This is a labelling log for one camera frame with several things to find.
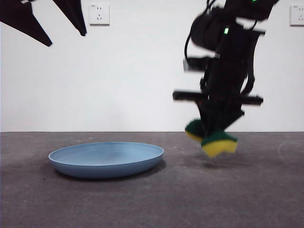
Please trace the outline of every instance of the black mechanical part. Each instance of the black mechanical part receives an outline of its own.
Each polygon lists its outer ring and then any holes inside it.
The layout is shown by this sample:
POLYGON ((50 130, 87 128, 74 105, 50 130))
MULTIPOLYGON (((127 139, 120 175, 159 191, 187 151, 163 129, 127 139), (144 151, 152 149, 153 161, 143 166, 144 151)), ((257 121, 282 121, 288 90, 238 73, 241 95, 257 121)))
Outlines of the black mechanical part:
MULTIPOLYGON (((29 35, 46 46, 52 41, 33 15, 34 0, 0 0, 0 21, 29 35)), ((81 0, 53 0, 82 36, 86 34, 81 0)))

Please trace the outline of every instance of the green scouring pad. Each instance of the green scouring pad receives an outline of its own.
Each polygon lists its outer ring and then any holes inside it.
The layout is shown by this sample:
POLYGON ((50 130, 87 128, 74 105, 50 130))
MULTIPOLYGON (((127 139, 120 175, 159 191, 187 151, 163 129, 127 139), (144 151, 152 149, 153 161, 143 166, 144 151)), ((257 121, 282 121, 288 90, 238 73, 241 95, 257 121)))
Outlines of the green scouring pad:
POLYGON ((196 140, 201 142, 203 140, 203 128, 200 119, 191 121, 185 128, 186 134, 196 140))
POLYGON ((237 148, 237 139, 222 130, 216 130, 208 138, 201 141, 206 154, 213 158, 222 152, 234 153, 237 148))

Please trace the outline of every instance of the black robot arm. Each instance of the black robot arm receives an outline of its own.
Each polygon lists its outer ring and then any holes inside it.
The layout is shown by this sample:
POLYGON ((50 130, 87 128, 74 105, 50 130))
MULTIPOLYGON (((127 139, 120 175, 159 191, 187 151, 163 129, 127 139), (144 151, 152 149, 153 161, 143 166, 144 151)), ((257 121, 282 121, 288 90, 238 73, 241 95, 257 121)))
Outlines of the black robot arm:
POLYGON ((244 112, 242 104, 261 105, 259 96, 249 96, 255 81, 254 51, 264 31, 245 29, 237 17, 262 21, 268 19, 278 0, 226 0, 224 7, 213 7, 207 1, 205 11, 193 22, 185 45, 189 68, 204 72, 200 93, 175 91, 173 99, 194 101, 200 112, 202 137, 225 130, 244 112), (201 48, 215 52, 215 57, 188 57, 189 40, 201 48), (243 91, 242 85, 247 77, 243 91))

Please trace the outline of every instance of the blue plate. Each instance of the blue plate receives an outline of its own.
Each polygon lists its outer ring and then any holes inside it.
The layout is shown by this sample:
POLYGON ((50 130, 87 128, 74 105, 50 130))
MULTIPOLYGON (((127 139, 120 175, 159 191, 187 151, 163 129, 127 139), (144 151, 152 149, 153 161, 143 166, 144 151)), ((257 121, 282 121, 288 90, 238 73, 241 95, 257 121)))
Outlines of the blue plate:
POLYGON ((136 142, 99 142, 56 150, 48 158, 59 172, 79 178, 116 178, 154 167, 163 156, 158 146, 136 142))

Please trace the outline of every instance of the plate rim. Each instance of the plate rim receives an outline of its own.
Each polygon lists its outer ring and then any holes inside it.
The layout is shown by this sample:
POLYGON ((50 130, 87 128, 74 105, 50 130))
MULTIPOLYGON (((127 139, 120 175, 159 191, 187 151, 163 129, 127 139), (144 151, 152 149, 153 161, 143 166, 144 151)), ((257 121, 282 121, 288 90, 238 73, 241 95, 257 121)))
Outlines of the plate rim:
POLYGON ((148 144, 148 143, 143 143, 143 142, 90 142, 90 143, 84 143, 84 144, 79 144, 79 145, 72 145, 72 146, 67 146, 67 147, 63 147, 63 148, 60 148, 60 149, 57 149, 53 152, 51 152, 49 155, 48 155, 48 159, 51 161, 51 162, 54 162, 54 163, 57 163, 57 164, 60 164, 60 165, 73 165, 73 166, 82 166, 82 167, 104 167, 104 166, 117 166, 117 165, 129 165, 129 164, 135 164, 135 163, 140 163, 140 162, 146 162, 146 161, 149 161, 149 160, 152 160, 152 159, 155 159, 155 158, 158 158, 158 157, 161 157, 163 156, 164 154, 164 149, 160 146, 157 146, 157 145, 153 145, 153 144, 148 144), (60 150, 63 150, 63 149, 66 149, 66 148, 70 148, 70 147, 77 147, 77 146, 82 146, 82 145, 92 145, 92 144, 103 144, 103 143, 132 143, 132 144, 143 144, 143 145, 148 145, 148 146, 153 146, 153 147, 157 147, 161 150, 161 153, 160 155, 157 155, 155 157, 152 157, 152 158, 149 158, 149 159, 146 159, 146 160, 143 160, 143 161, 135 161, 135 162, 129 162, 129 163, 121 163, 121 164, 109 164, 109 165, 80 165, 80 164, 69 164, 69 163, 64 163, 64 162, 58 162, 58 161, 55 161, 54 159, 51 158, 51 155, 57 151, 60 151, 60 150))

